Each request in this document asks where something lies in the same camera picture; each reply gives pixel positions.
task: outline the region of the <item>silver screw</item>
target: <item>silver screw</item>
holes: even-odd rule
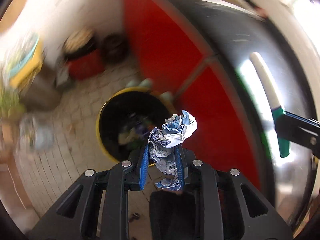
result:
[[[201,160],[194,160],[193,162],[194,166],[202,166],[203,162]]]
[[[231,169],[230,173],[233,175],[233,176],[238,176],[240,174],[240,171],[237,170],[237,169]]]
[[[121,163],[121,165],[124,166],[124,167],[130,167],[131,164],[132,164],[131,161],[123,161],[123,162]]]
[[[311,143],[312,145],[316,145],[316,144],[317,144],[317,139],[312,136],[312,137],[310,138],[310,143]]]
[[[94,174],[94,170],[86,170],[84,172],[84,174],[87,176],[87,177],[91,177],[93,174]]]

